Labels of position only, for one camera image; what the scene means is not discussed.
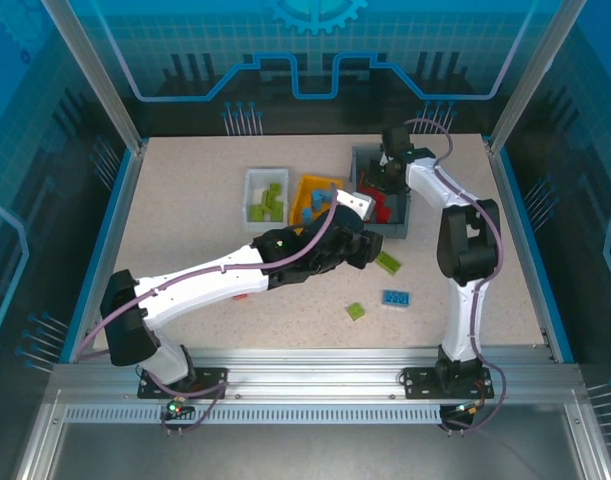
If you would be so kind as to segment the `grey plastic bin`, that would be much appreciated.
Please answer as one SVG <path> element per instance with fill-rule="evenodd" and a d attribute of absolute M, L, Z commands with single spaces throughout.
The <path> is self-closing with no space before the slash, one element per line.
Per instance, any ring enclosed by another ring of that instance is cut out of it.
<path fill-rule="evenodd" d="M 354 191 L 358 191 L 360 185 L 359 175 L 367 168 L 371 159 L 377 159 L 380 155 L 378 146 L 354 146 L 351 155 L 350 181 Z M 408 235 L 409 210 L 411 198 L 408 193 L 386 195 L 386 204 L 391 208 L 392 214 L 388 224 L 375 224 L 374 211 L 366 223 L 366 229 L 381 234 L 386 239 L 403 240 Z"/>

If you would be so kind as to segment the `yellow plastic bin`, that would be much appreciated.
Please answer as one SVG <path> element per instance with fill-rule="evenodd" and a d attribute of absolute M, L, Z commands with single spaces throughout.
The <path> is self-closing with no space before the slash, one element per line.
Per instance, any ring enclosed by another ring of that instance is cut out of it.
<path fill-rule="evenodd" d="M 341 178 L 324 177 L 316 175 L 302 175 L 296 190 L 294 202 L 292 203 L 289 225 L 296 226 L 302 225 L 301 221 L 301 210 L 303 208 L 309 208 L 311 210 L 311 192 L 314 189 L 329 189 L 332 184 L 335 184 L 338 189 L 342 189 L 344 181 Z M 329 208 L 325 208 L 322 212 L 313 212 L 313 220 L 316 220 L 322 213 L 326 212 Z"/>

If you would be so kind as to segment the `translucent white plastic bin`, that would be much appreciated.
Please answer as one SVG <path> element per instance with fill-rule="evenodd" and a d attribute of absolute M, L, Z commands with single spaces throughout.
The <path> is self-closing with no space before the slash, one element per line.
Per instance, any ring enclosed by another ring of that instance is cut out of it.
<path fill-rule="evenodd" d="M 260 205 L 263 191 L 269 190 L 271 183 L 280 183 L 283 191 L 279 195 L 279 202 L 284 203 L 284 221 L 272 223 L 269 221 L 269 213 L 266 212 L 265 222 L 252 223 L 249 221 L 249 209 L 252 205 Z M 245 174 L 243 200 L 242 200 L 242 222 L 243 228 L 248 232 L 261 233 L 270 229 L 283 228 L 288 223 L 289 213 L 289 170 L 287 168 L 248 168 Z"/>

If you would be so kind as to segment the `blue table edge strip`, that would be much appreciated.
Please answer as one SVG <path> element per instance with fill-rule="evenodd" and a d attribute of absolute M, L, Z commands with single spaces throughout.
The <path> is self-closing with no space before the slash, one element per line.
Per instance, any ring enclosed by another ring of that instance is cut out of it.
<path fill-rule="evenodd" d="M 543 338 L 558 363 L 574 363 L 565 326 L 505 148 L 489 156 L 490 166 Z"/>
<path fill-rule="evenodd" d="M 100 304 L 116 264 L 146 148 L 147 144 L 144 144 L 139 153 L 126 152 L 121 162 L 61 349 L 59 363 L 71 363 L 74 360 L 77 347 L 99 317 Z"/>

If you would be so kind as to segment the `small connector circuit board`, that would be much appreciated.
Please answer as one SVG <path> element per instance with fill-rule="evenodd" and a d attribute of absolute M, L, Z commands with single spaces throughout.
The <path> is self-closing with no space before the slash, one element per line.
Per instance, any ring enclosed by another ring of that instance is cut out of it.
<path fill-rule="evenodd" d="M 194 415 L 195 408 L 186 404 L 185 397 L 173 397 L 162 409 L 161 420 L 163 422 L 190 420 Z"/>
<path fill-rule="evenodd" d="M 485 403 L 478 400 L 459 405 L 442 405 L 440 407 L 440 415 L 442 418 L 453 418 L 462 415 L 474 416 Z"/>

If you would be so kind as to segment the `wide aluminium frame rail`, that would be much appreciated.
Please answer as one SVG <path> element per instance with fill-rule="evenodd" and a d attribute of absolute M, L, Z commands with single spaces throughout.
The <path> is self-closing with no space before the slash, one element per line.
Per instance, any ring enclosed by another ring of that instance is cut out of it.
<path fill-rule="evenodd" d="M 228 371 L 228 403 L 387 404 L 402 403 L 398 382 L 406 367 L 432 368 L 434 347 L 389 349 L 193 349 L 199 367 Z M 490 347 L 484 354 L 501 368 L 492 375 L 496 399 L 511 405 L 574 404 L 588 400 L 576 364 L 556 363 L 547 347 Z M 134 368 L 114 367 L 103 358 L 59 364 L 44 402 L 131 404 L 136 400 Z"/>

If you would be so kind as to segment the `aluminium frame post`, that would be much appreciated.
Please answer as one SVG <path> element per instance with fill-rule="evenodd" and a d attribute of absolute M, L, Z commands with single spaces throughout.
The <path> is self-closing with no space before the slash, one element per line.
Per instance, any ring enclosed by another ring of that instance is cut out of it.
<path fill-rule="evenodd" d="M 587 0 L 561 0 L 492 131 L 488 145 L 491 157 L 500 155 L 586 2 Z"/>
<path fill-rule="evenodd" d="M 40 0 L 66 43 L 105 113 L 132 154 L 140 154 L 142 140 L 110 76 L 67 0 Z"/>

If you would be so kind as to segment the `grey metal base plate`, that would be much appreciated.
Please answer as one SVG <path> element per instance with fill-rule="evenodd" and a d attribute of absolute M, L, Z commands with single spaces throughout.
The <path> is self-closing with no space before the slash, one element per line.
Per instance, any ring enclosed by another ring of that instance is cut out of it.
<path fill-rule="evenodd" d="M 50 480 L 582 480 L 561 422 L 498 418 L 433 426 L 145 425 L 67 428 Z"/>

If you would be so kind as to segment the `narrow aluminium frame rail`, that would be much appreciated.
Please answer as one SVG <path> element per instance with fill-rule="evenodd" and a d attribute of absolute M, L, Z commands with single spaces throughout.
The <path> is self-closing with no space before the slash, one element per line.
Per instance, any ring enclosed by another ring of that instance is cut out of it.
<path fill-rule="evenodd" d="M 611 455 L 593 408 L 577 401 L 564 405 L 583 480 L 611 480 Z"/>
<path fill-rule="evenodd" d="M 46 395 L 38 410 L 15 480 L 50 480 L 64 429 L 67 404 L 61 390 Z"/>

